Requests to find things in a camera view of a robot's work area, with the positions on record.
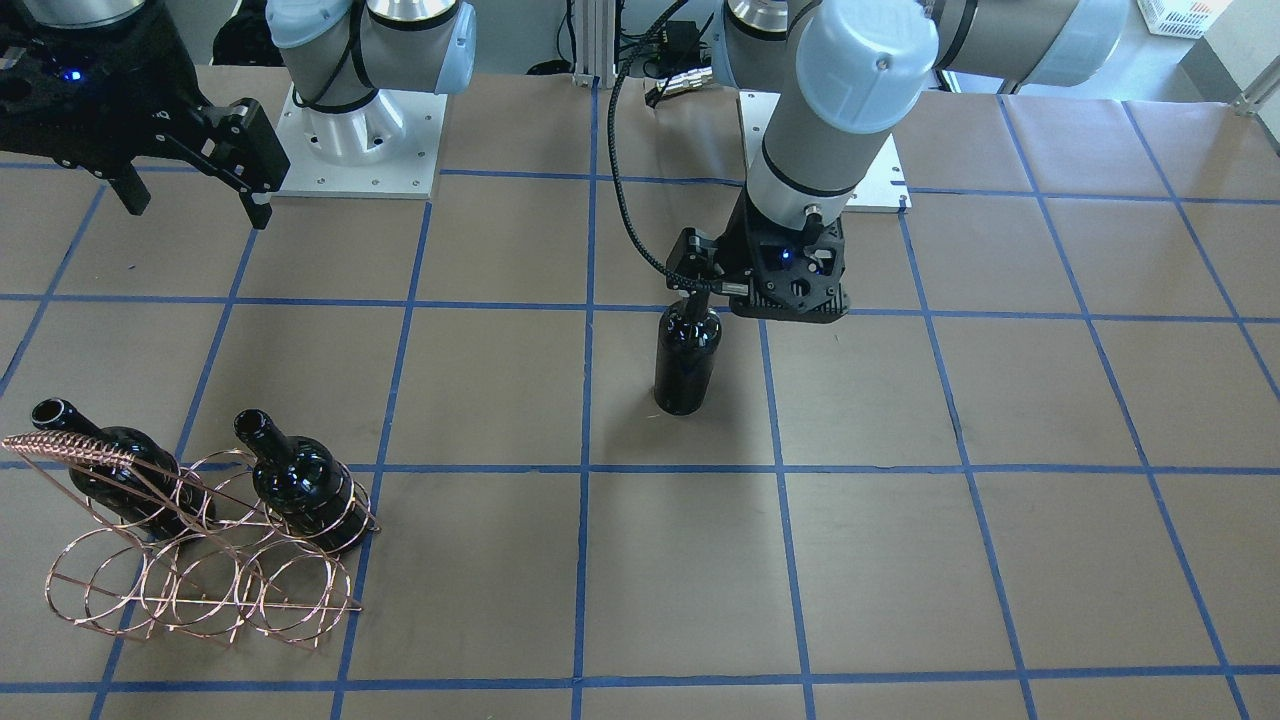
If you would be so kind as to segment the robot arm over wine rack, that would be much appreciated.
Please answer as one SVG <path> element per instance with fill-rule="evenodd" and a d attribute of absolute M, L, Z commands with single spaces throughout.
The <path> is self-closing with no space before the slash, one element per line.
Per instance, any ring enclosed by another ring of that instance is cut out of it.
<path fill-rule="evenodd" d="M 137 158 L 180 161 L 233 190 L 266 228 L 275 195 L 428 201 L 447 99 L 474 74 L 465 1 L 270 1 L 291 77 L 282 111 L 216 105 L 163 1 L 5 1 L 1 146 L 82 169 L 132 215 Z"/>

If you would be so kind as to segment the robot arm carrying bottle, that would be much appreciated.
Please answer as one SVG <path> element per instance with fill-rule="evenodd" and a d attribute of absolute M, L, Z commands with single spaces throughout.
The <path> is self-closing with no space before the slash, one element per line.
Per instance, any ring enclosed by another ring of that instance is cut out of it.
<path fill-rule="evenodd" d="M 685 231 L 668 286 L 796 314 L 838 299 L 847 200 L 936 70 L 1071 87 L 1112 55 L 1125 1 L 724 1 L 716 79 L 776 94 L 723 233 Z"/>

